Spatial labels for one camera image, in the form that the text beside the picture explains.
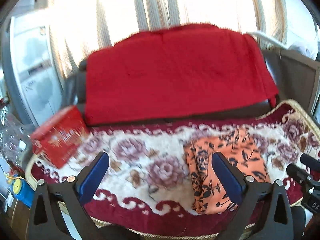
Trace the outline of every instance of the black leaf pattern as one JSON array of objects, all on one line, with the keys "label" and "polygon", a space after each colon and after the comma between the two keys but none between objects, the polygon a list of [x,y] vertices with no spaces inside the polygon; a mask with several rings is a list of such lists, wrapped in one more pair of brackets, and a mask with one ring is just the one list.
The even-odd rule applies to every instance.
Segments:
[{"label": "black leaf pattern", "polygon": [[265,178],[265,176],[260,171],[253,171],[252,173],[261,180]]},{"label": "black leaf pattern", "polygon": [[245,160],[245,161],[248,161],[248,155],[242,151],[242,158]]},{"label": "black leaf pattern", "polygon": [[266,178],[267,178],[268,174],[269,174],[269,173],[267,173],[267,174],[265,175],[263,182],[266,182]]},{"label": "black leaf pattern", "polygon": [[202,190],[203,190],[203,198],[207,198],[211,195],[211,189],[207,185],[202,185]]},{"label": "black leaf pattern", "polygon": [[202,183],[204,182],[204,180],[208,177],[208,175],[205,175],[202,177]]},{"label": "black leaf pattern", "polygon": [[219,185],[215,186],[214,188],[215,188],[219,193],[221,193],[221,189],[220,189],[220,186],[219,186]]},{"label": "black leaf pattern", "polygon": [[256,161],[258,161],[258,160],[260,160],[260,159],[257,158],[257,157],[254,157],[254,158],[250,159],[249,162],[256,162]]},{"label": "black leaf pattern", "polygon": [[235,206],[236,206],[236,203],[231,202],[227,207],[227,211],[230,209],[233,209]]}]

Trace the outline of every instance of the plastic bag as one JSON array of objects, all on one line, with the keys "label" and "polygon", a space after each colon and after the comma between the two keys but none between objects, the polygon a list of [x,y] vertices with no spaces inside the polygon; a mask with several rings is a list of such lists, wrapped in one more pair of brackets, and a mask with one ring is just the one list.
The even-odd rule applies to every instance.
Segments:
[{"label": "plastic bag", "polygon": [[0,122],[0,156],[22,168],[23,158],[32,148],[29,134],[34,126],[22,125],[12,114],[4,112]]},{"label": "plastic bag", "polygon": [[319,43],[319,36],[318,33],[316,33],[316,37],[312,42],[302,40],[296,41],[289,47],[289,49],[295,50],[306,57],[316,60],[319,50]]}]

